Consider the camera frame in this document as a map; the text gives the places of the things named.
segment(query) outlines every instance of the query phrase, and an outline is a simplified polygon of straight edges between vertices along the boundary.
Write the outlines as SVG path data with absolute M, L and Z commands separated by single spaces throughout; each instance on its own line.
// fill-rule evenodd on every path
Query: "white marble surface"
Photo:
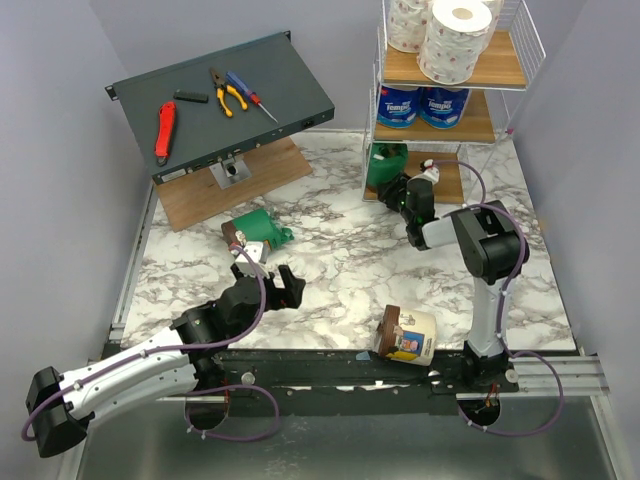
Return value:
M 361 201 L 362 135 L 303 133 L 294 141 L 313 173 L 264 197 L 174 233 L 158 203 L 122 344 L 143 341 L 187 308 L 218 297 L 234 282 L 220 225 L 258 207 L 275 209 L 296 237 L 269 257 L 307 281 L 298 310 L 265 314 L 238 347 L 372 347 L 387 304 L 433 313 L 438 348 L 459 349 L 471 326 L 473 283 L 457 246 L 419 252 L 399 214 Z M 484 163 L 483 147 L 469 148 Z M 575 348 L 513 144 L 500 145 L 485 170 L 488 199 L 520 220 L 531 258 L 518 279 L 508 340 L 515 349 Z M 472 194 L 477 200 L 477 190 Z M 453 206 L 439 205 L 441 215 Z

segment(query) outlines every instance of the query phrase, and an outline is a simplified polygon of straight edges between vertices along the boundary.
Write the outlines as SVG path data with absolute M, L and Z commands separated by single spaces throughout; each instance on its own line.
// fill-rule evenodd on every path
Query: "pliers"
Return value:
M 224 100 L 225 92 L 236 97 L 240 102 L 240 106 L 243 110 L 249 109 L 249 105 L 247 105 L 247 102 L 244 101 L 242 95 L 240 95 L 232 85 L 229 85 L 224 80 L 224 77 L 220 76 L 218 72 L 216 72 L 213 68 L 210 68 L 209 72 L 211 73 L 211 78 L 213 78 L 213 83 L 216 84 L 216 97 L 218 98 L 218 105 L 220 106 L 222 113 L 224 113 L 229 118 L 233 117 L 233 112 L 229 107 L 227 107 L 227 104 Z

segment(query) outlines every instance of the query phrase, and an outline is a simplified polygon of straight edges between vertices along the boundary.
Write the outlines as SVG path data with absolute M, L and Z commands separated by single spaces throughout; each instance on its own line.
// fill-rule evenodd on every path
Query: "metal floor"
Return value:
M 544 423 L 556 398 L 504 399 L 496 427 Z M 82 480 L 608 480 L 613 469 L 588 397 L 568 398 L 549 432 L 508 439 L 472 430 L 459 417 L 288 417 L 261 442 L 201 440 L 186 433 L 182 402 L 154 402 L 97 428 Z M 224 431 L 256 432 L 270 419 L 230 419 Z

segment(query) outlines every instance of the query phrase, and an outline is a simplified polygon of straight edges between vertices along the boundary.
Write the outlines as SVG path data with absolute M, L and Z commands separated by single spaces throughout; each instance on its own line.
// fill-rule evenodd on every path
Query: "wooden board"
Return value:
M 290 138 L 256 148 L 244 155 L 251 178 L 224 190 L 209 168 L 156 185 L 174 232 L 211 218 L 311 173 L 311 166 Z
M 428 153 L 409 152 L 409 161 L 404 169 L 409 176 L 420 173 L 420 164 L 428 159 L 433 160 L 457 160 L 455 153 Z M 440 169 L 440 181 L 433 188 L 438 203 L 464 203 L 464 192 L 462 190 L 462 180 L 460 178 L 460 167 L 456 164 L 444 164 L 438 166 Z M 364 194 L 365 200 L 376 200 L 376 191 L 372 187 L 367 187 Z
M 440 130 L 433 128 L 421 118 L 409 128 L 390 128 L 376 124 L 374 141 L 401 142 L 403 140 L 414 141 L 438 141 L 438 142 L 477 142 L 493 143 L 496 140 L 493 133 L 493 125 L 489 115 L 489 107 L 484 92 L 474 90 L 467 109 L 460 123 L 453 128 Z
M 418 68 L 415 53 L 403 53 L 392 46 L 387 48 L 382 83 L 439 85 L 427 78 Z M 509 32 L 497 31 L 484 51 L 471 78 L 460 87 L 497 87 L 524 90 L 527 79 L 524 76 L 518 55 Z

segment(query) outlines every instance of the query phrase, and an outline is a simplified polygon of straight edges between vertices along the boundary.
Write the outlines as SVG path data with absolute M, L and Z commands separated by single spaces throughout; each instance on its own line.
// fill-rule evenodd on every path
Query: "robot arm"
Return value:
M 483 383 L 506 370 L 508 357 L 501 338 L 506 338 L 506 317 L 515 282 L 509 282 L 506 290 L 504 285 L 518 262 L 520 239 L 511 222 L 496 212 L 506 212 L 505 206 L 493 201 L 488 207 L 472 206 L 436 219 L 433 184 L 422 174 L 413 178 L 398 175 L 379 187 L 378 199 L 402 214 L 409 242 L 418 250 L 454 243 L 460 246 L 475 286 L 473 323 L 464 351 L 463 375 L 467 382 Z M 529 258 L 529 247 L 525 247 L 524 262 Z M 498 325 L 500 338 L 496 334 Z
M 137 405 L 224 385 L 226 374 L 213 357 L 227 348 L 225 341 L 251 326 L 261 301 L 256 279 L 244 276 L 242 262 L 239 264 L 231 268 L 235 285 L 219 299 L 185 311 L 170 327 L 145 342 L 77 370 L 60 374 L 48 367 L 36 373 L 26 405 L 29 414 L 41 410 L 32 422 L 40 456 L 54 456 L 74 447 L 86 437 L 89 425 Z M 305 281 L 296 278 L 287 266 L 278 270 L 284 288 L 275 286 L 274 274 L 264 278 L 265 310 L 298 308 Z M 216 343 L 225 345 L 200 347 Z

